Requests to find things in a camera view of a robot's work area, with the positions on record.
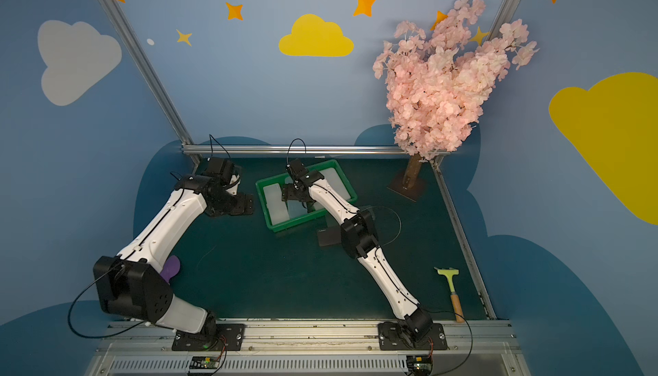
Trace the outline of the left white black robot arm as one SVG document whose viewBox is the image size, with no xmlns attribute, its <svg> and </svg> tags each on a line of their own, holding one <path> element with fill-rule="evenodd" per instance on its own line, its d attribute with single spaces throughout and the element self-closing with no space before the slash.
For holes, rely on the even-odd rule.
<svg viewBox="0 0 658 376">
<path fill-rule="evenodd" d="M 190 225 L 211 218 L 253 212 L 253 197 L 239 192 L 240 169 L 229 158 L 209 158 L 200 175 L 184 175 L 164 206 L 142 232 L 113 257 L 93 268 L 101 309 L 107 314 L 150 322 L 180 336 L 217 338 L 211 312 L 174 295 L 162 276 L 165 264 Z"/>
</svg>

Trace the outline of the green plastic storage tray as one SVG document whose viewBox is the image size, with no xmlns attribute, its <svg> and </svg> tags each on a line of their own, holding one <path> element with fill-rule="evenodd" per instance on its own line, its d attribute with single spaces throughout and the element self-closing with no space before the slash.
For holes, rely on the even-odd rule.
<svg viewBox="0 0 658 376">
<path fill-rule="evenodd" d="M 350 203 L 350 204 L 355 203 L 356 200 L 358 199 L 358 195 L 357 195 L 355 189 L 353 189 L 351 183 L 349 182 L 346 174 L 344 173 L 341 165 L 339 164 L 339 162 L 337 160 L 330 159 L 330 160 L 327 160 L 327 161 L 324 161 L 324 162 L 316 163 L 315 165 L 310 165 L 310 167 L 308 167 L 308 169 L 310 171 L 317 170 L 318 172 L 320 172 L 321 170 L 325 170 L 326 168 L 330 168 L 330 167 L 335 168 L 337 170 L 337 172 L 339 173 L 344 185 L 346 186 L 349 193 L 351 194 L 351 198 L 347 202 Z M 267 213 L 267 206 L 266 206 L 265 195 L 263 194 L 263 188 L 267 185 L 277 183 L 281 186 L 281 189 L 282 189 L 283 185 L 286 182 L 291 182 L 291 178 L 289 177 L 288 174 L 274 175 L 273 177 L 267 177 L 265 179 L 260 179 L 255 183 L 255 187 L 257 189 L 257 194 L 258 194 L 259 199 L 260 199 L 260 204 L 261 204 L 262 210 L 264 211 L 264 214 L 265 214 L 265 220 L 266 220 L 267 228 L 269 228 L 273 232 L 280 232 L 282 230 L 287 230 L 287 229 L 290 229 L 292 227 L 301 225 L 302 223 L 307 223 L 307 222 L 310 222 L 311 220 L 315 220 L 317 218 L 325 217 L 329 214 L 329 212 L 319 202 L 315 202 L 315 204 L 313 204 L 313 206 L 308 210 L 307 215 L 305 215 L 301 218 L 295 218 L 293 220 L 289 220 L 289 221 L 287 221 L 285 223 L 281 223 L 280 225 L 277 225 L 277 226 L 272 226 L 269 215 Z"/>
</svg>

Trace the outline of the small circuit board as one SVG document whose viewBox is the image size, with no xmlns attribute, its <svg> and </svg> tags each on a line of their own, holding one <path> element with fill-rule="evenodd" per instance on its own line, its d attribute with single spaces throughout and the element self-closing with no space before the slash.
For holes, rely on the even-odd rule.
<svg viewBox="0 0 658 376">
<path fill-rule="evenodd" d="M 188 366 L 188 374 L 212 375 L 217 372 L 219 365 L 220 358 L 218 355 L 193 356 Z"/>
<path fill-rule="evenodd" d="M 407 376 L 430 376 L 433 371 L 433 362 L 426 355 L 408 355 L 406 367 Z"/>
</svg>

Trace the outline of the light teal frosted pencil case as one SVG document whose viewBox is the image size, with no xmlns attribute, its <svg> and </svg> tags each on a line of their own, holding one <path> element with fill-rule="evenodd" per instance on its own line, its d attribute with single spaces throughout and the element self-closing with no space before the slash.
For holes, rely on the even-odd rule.
<svg viewBox="0 0 658 376">
<path fill-rule="evenodd" d="M 305 203 L 300 201 L 287 201 L 286 202 L 290 220 L 301 218 L 308 214 L 308 208 Z"/>
</svg>

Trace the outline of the aluminium back frame bar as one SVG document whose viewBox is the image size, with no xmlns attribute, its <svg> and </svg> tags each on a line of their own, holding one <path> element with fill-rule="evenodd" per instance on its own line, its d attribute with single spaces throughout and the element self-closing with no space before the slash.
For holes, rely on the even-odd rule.
<svg viewBox="0 0 658 376">
<path fill-rule="evenodd" d="M 206 155 L 211 153 L 229 153 L 248 156 L 285 156 L 287 154 L 319 156 L 405 156 L 406 153 L 397 146 L 269 146 L 269 145 L 233 145 L 211 147 L 210 145 L 183 145 L 183 152 L 188 155 Z"/>
</svg>

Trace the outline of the purple pink toy shovel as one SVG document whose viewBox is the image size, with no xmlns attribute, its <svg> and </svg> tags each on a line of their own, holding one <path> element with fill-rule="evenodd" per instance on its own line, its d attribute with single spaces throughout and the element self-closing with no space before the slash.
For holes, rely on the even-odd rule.
<svg viewBox="0 0 658 376">
<path fill-rule="evenodd" d="M 168 257 L 166 262 L 163 264 L 162 270 L 160 271 L 160 276 L 170 284 L 171 280 L 178 275 L 181 271 L 181 261 L 176 255 L 171 255 Z"/>
</svg>

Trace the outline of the pink artificial blossom tree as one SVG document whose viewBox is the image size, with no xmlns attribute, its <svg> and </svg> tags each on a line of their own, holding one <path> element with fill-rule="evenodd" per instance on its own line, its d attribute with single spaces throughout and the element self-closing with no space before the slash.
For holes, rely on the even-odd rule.
<svg viewBox="0 0 658 376">
<path fill-rule="evenodd" d="M 375 59 L 375 78 L 386 80 L 394 142 L 410 157 L 389 187 L 413 201 L 423 192 L 423 163 L 462 146 L 497 82 L 539 50 L 521 20 L 503 24 L 495 38 L 472 33 L 485 9 L 483 0 L 457 0 L 431 33 L 402 21 L 396 40 Z"/>
</svg>

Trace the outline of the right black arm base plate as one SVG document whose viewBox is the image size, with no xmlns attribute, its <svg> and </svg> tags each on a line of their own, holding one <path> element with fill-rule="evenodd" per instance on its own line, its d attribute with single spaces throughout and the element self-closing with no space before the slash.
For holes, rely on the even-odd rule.
<svg viewBox="0 0 658 376">
<path fill-rule="evenodd" d="M 377 331 L 381 350 L 448 350 L 447 336 L 439 323 L 434 323 L 422 338 L 411 336 L 394 321 L 380 322 Z"/>
</svg>

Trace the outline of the white opaque pencil case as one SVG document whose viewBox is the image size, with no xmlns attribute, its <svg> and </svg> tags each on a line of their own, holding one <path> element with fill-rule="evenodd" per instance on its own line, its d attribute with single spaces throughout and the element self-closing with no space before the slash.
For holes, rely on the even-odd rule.
<svg viewBox="0 0 658 376">
<path fill-rule="evenodd" d="M 346 201 L 348 201 L 351 198 L 351 194 L 349 193 L 348 189 L 344 185 L 339 173 L 335 168 L 332 167 L 326 168 L 325 170 L 321 170 L 320 173 L 324 175 L 327 183 L 340 197 L 342 197 Z"/>
</svg>

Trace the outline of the clear frosted pencil case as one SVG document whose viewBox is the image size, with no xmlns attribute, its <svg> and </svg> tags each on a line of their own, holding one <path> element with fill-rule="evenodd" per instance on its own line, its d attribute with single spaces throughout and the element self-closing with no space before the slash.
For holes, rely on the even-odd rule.
<svg viewBox="0 0 658 376">
<path fill-rule="evenodd" d="M 265 195 L 267 213 L 272 226 L 280 225 L 291 219 L 287 204 L 282 200 L 283 193 L 279 184 L 274 183 L 265 186 L 263 194 Z"/>
</svg>

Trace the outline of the dark grey pencil case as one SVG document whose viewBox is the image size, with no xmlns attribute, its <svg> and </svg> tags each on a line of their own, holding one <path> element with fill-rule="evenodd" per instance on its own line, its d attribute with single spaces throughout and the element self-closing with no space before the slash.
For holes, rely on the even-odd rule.
<svg viewBox="0 0 658 376">
<path fill-rule="evenodd" d="M 320 247 L 331 247 L 341 244 L 341 228 L 339 226 L 327 227 L 317 231 L 317 239 Z"/>
</svg>

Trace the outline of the aluminium front rail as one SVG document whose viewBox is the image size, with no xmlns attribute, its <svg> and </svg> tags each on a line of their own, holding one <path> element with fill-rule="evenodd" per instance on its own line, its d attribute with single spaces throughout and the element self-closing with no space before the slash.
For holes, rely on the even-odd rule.
<svg viewBox="0 0 658 376">
<path fill-rule="evenodd" d="M 362 319 L 223 319 L 243 324 L 239 351 L 172 351 L 175 334 L 164 328 L 113 322 L 119 336 L 102 340 L 88 375 L 193 375 L 193 356 L 220 358 L 212 375 L 406 375 L 408 355 L 432 359 L 430 375 L 528 375 L 531 371 L 512 325 L 500 320 L 468 324 L 437 321 L 448 350 L 381 350 L 377 325 Z"/>
</svg>

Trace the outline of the right small circuit board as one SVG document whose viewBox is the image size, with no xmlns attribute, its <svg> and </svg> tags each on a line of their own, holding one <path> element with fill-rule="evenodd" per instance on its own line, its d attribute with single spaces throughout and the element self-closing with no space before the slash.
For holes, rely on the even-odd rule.
<svg viewBox="0 0 658 376">
<path fill-rule="evenodd" d="M 408 355 L 406 367 L 407 376 L 430 376 L 433 371 L 433 362 L 426 355 Z"/>
</svg>

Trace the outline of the left small circuit board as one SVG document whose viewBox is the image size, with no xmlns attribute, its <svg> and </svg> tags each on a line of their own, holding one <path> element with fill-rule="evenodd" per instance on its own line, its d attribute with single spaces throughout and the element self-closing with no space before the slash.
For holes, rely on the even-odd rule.
<svg viewBox="0 0 658 376">
<path fill-rule="evenodd" d="M 218 355 L 193 356 L 188 366 L 188 374 L 212 375 L 217 372 L 219 365 L 220 358 Z"/>
</svg>

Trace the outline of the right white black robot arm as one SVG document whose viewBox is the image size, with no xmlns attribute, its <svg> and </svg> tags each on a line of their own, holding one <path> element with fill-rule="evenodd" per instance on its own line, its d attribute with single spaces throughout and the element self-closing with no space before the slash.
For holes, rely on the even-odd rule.
<svg viewBox="0 0 658 376">
<path fill-rule="evenodd" d="M 407 343 L 417 344 L 433 326 L 429 313 L 411 295 L 387 261 L 379 242 L 373 214 L 341 197 L 318 170 L 306 168 L 295 159 L 286 164 L 291 182 L 284 185 L 282 198 L 307 205 L 321 204 L 339 223 L 341 245 L 352 259 L 370 273 L 391 305 Z"/>
</svg>

